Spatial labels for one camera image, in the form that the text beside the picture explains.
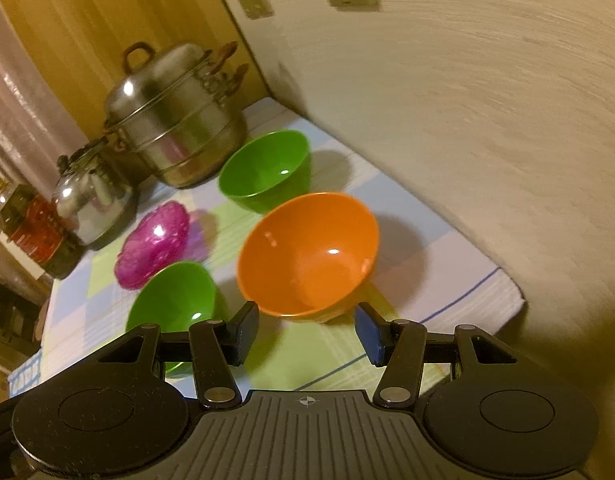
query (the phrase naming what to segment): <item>circular mount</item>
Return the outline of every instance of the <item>circular mount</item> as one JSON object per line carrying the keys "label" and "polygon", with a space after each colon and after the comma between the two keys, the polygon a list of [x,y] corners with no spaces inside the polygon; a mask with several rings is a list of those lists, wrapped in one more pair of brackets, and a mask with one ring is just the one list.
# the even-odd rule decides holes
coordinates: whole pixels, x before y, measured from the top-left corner
{"label": "circular mount", "polygon": [[234,390],[224,386],[215,386],[209,390],[205,390],[203,396],[210,402],[230,402],[236,397]]}
{"label": "circular mount", "polygon": [[379,392],[379,397],[385,400],[385,402],[397,403],[406,402],[411,395],[405,388],[401,388],[400,386],[390,386],[388,388],[383,388]]}
{"label": "circular mount", "polygon": [[501,382],[492,372],[479,375],[430,396],[423,421],[441,449],[486,475],[548,476],[584,462],[598,419],[576,389],[552,378]]}
{"label": "circular mount", "polygon": [[188,412],[174,386],[128,365],[107,367],[111,373],[57,376],[15,408],[14,437],[42,469],[118,475],[154,462],[181,439]]}

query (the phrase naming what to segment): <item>checkered tablecloth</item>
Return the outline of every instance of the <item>checkered tablecloth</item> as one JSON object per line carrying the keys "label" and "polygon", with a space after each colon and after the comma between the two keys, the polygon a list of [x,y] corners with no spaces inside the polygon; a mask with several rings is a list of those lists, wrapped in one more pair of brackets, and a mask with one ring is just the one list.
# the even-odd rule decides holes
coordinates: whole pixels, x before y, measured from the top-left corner
{"label": "checkered tablecloth", "polygon": [[[472,323],[494,333],[523,305],[511,278],[420,200],[309,121],[265,98],[245,110],[251,137],[284,128],[300,130],[313,150],[312,190],[345,191],[363,201],[380,226],[380,251],[367,299],[388,319],[423,322],[431,332],[453,333]],[[219,192],[216,179],[190,190],[148,185],[138,218],[166,200],[184,204],[203,232],[209,251],[188,247],[184,259],[203,262],[236,312],[244,299],[236,285],[238,252],[259,215]],[[10,375],[15,395],[47,380],[124,332],[137,293],[123,290],[112,273],[127,234],[98,252],[52,290],[41,350]],[[262,316],[259,333],[237,382],[251,388],[300,390],[366,388],[382,370],[364,355],[350,315],[325,324]],[[427,366],[425,383],[443,377]],[[190,376],[170,379],[195,396]]]}

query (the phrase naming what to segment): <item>stainless steel kettle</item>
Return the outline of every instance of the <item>stainless steel kettle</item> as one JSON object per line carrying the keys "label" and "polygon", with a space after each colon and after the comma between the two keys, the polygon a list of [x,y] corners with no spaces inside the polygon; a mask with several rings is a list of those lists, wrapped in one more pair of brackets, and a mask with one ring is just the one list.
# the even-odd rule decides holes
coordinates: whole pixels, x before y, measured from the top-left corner
{"label": "stainless steel kettle", "polygon": [[130,224],[138,192],[102,156],[107,139],[89,142],[57,160],[60,179],[52,195],[59,217],[88,248],[101,249]]}

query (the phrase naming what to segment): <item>magenta plastic lid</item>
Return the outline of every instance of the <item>magenta plastic lid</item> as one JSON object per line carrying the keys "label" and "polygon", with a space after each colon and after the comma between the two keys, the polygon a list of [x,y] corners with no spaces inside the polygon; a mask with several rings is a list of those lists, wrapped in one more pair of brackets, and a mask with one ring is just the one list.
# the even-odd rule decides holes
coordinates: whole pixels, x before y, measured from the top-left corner
{"label": "magenta plastic lid", "polygon": [[119,285],[141,288],[159,270],[181,259],[189,232],[190,215],[178,202],[166,202],[143,217],[125,240],[114,265]]}

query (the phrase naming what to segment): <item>pot handle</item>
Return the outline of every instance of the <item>pot handle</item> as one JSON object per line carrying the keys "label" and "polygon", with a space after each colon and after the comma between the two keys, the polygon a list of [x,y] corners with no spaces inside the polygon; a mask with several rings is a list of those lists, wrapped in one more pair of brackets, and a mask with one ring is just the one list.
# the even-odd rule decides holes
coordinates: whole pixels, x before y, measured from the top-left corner
{"label": "pot handle", "polygon": [[225,90],[223,94],[224,97],[230,97],[230,95],[234,95],[239,88],[241,88],[241,83],[243,82],[243,78],[248,73],[250,66],[248,63],[244,63],[236,69],[236,72],[230,79],[228,83],[228,88]]}
{"label": "pot handle", "polygon": [[156,50],[154,50],[154,48],[152,48],[145,41],[137,41],[137,43],[131,44],[123,51],[123,64],[121,66],[123,67],[123,72],[125,72],[126,75],[132,75],[134,72],[134,69],[130,66],[130,60],[128,57],[130,57],[130,54],[135,50],[142,50],[148,54],[148,60],[144,64],[149,63],[156,56]]}
{"label": "pot handle", "polygon": [[[110,127],[110,120],[104,121],[104,139],[109,140],[109,136],[116,131],[116,128]],[[112,149],[115,152],[126,152],[128,150],[127,143],[121,139],[120,136],[116,137],[116,141],[111,144]]]}
{"label": "pot handle", "polygon": [[208,75],[215,75],[223,68],[225,62],[229,57],[234,56],[236,49],[238,48],[238,44],[236,41],[230,41],[221,47],[219,50],[219,59],[217,59],[216,64],[210,69]]}

